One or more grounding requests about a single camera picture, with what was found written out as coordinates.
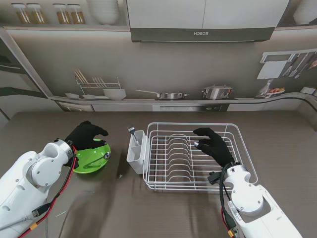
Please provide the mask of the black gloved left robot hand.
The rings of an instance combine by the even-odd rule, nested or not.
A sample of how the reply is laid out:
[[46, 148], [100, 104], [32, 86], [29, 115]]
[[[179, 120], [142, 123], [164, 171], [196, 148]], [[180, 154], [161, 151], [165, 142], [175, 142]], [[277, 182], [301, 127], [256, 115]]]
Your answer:
[[95, 141], [97, 135], [108, 136], [108, 132], [90, 121], [84, 121], [65, 138], [65, 142], [77, 150], [95, 149], [106, 144], [104, 140]]

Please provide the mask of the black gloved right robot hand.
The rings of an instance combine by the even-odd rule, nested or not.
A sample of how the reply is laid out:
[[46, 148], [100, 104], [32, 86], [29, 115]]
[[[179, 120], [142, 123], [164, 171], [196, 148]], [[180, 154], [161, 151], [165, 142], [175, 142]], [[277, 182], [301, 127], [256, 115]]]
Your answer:
[[207, 136], [208, 139], [200, 139], [196, 148], [211, 156], [221, 166], [235, 163], [225, 141], [220, 135], [207, 127], [197, 128], [193, 131], [197, 136]]

